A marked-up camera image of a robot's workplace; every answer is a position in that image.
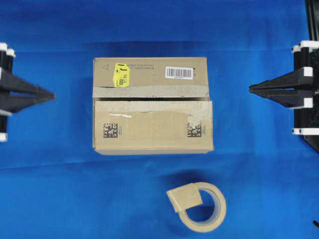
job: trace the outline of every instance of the blue backdrop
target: blue backdrop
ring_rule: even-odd
[[[291,47],[309,38],[303,0],[0,2],[13,72],[57,97],[10,118],[1,239],[319,237],[319,155],[291,134],[292,111],[248,93],[293,70]],[[216,150],[95,153],[92,65],[103,56],[206,56]],[[209,234],[186,228],[165,194],[197,181],[227,201]],[[211,209],[207,201],[192,217]]]

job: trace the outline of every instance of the yellow label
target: yellow label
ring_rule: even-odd
[[[113,82],[114,87],[127,87],[130,85],[130,68],[127,64],[115,64]]]

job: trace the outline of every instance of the torn tape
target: torn tape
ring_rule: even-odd
[[[209,219],[195,222],[189,218],[186,210],[202,204],[199,190],[207,192],[214,201],[214,212]],[[175,212],[178,212],[181,221],[191,230],[207,233],[221,225],[226,216],[226,200],[220,190],[209,183],[191,183],[166,192]]]

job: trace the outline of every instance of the cardboard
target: cardboard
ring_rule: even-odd
[[[130,84],[115,88],[116,64],[130,68]],[[193,69],[193,79],[165,77],[166,67]],[[204,57],[171,58],[96,58],[94,60],[93,97],[209,97],[207,59]]]
[[[96,101],[94,125],[102,154],[213,150],[211,101]]]
[[[130,67],[120,88],[119,65]],[[167,78],[167,66],[192,74]],[[212,151],[206,58],[95,59],[93,117],[93,147],[103,155]]]

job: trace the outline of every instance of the tape roll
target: tape roll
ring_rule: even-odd
[[[195,183],[199,190],[203,190],[210,194],[213,198],[215,207],[214,212],[209,219],[203,222],[195,222],[189,218],[186,210],[178,212],[181,221],[191,230],[199,233],[207,233],[215,230],[221,225],[226,216],[226,200],[221,191],[210,183]]]

